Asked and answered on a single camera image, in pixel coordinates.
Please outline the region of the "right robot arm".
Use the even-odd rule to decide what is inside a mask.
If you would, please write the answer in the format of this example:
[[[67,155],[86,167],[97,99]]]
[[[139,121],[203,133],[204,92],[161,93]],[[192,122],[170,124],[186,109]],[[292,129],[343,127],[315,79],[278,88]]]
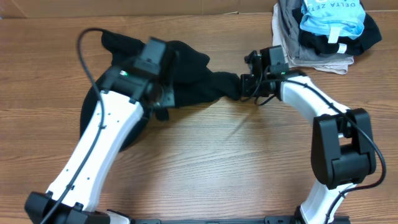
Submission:
[[[368,113],[339,104],[300,70],[290,70],[282,48],[245,56],[250,72],[241,75],[243,100],[277,98],[295,108],[312,127],[311,167],[315,183],[294,215],[269,216],[265,223],[349,223],[335,212],[366,176],[376,170]]]

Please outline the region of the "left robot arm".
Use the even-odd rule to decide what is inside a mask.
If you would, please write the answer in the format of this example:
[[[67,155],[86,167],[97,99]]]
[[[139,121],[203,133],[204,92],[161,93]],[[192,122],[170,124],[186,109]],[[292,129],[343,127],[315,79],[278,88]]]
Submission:
[[[98,101],[69,161],[44,193],[32,192],[25,211],[32,223],[132,223],[127,215],[97,210],[106,176],[144,110],[174,105],[174,50],[147,50],[109,67],[95,86]]]

